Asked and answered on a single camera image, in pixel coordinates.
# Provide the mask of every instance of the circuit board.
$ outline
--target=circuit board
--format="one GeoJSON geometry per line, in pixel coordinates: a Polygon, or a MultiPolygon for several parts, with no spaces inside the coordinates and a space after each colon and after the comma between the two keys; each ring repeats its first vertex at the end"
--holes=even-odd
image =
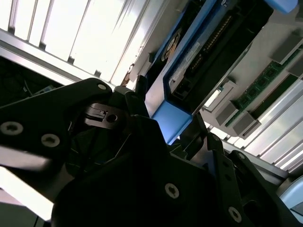
{"type": "Polygon", "coordinates": [[[268,85],[286,68],[302,49],[303,45],[301,45],[282,65],[276,61],[271,61],[251,86],[247,88],[237,100],[232,102],[238,111],[225,124],[226,127],[237,119],[237,117],[268,87],[268,85]]]}

